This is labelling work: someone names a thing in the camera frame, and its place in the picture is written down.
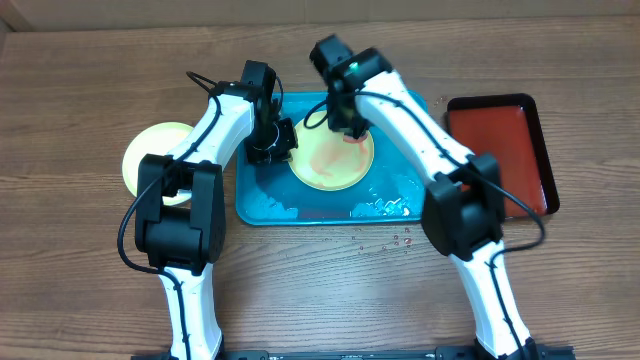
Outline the yellow plate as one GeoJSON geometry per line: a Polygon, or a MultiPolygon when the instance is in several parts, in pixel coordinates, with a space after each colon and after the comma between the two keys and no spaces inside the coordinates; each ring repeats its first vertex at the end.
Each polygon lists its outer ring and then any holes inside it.
{"type": "Polygon", "coordinates": [[[289,166],[304,184],[322,191],[339,191],[362,180],[372,166],[375,149],[372,135],[360,144],[343,141],[327,123],[308,129],[300,121],[294,127],[298,147],[291,151],[289,166]]]}
{"type": "Polygon", "coordinates": [[[137,196],[138,168],[147,154],[166,155],[179,145],[192,131],[192,127],[179,122],[153,125],[138,134],[128,145],[122,160],[122,176],[129,192],[137,196]]]}

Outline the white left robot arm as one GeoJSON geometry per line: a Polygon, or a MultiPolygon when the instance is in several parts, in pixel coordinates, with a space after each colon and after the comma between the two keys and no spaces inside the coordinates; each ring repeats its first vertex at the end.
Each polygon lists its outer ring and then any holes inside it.
{"type": "Polygon", "coordinates": [[[226,235],[223,170],[241,145],[257,164],[284,162],[297,146],[272,90],[217,84],[191,133],[139,164],[137,195],[121,224],[134,225],[136,248],[148,258],[142,270],[165,289],[173,331],[165,359],[216,359],[222,351],[212,281],[226,235]]]}

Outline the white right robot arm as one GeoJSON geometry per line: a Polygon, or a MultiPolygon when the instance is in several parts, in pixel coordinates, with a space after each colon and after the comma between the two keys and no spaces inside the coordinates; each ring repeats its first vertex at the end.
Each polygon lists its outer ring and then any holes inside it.
{"type": "Polygon", "coordinates": [[[328,125],[359,139],[379,128],[424,182],[421,226],[433,247],[455,265],[468,296],[481,359],[535,359],[504,256],[504,202],[520,199],[501,186],[497,160],[451,138],[409,95],[391,63],[375,48],[358,54],[339,45],[312,51],[328,89],[328,125]]]}

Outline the orange green sponge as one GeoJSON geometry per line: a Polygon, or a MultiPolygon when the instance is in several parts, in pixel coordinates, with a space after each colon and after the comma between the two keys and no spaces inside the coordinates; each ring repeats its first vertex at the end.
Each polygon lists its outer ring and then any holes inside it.
{"type": "Polygon", "coordinates": [[[358,138],[354,138],[354,137],[351,137],[351,136],[345,134],[342,139],[346,143],[360,144],[360,143],[363,143],[364,141],[366,141],[368,138],[369,138],[368,133],[365,133],[365,134],[361,135],[358,138]]]}

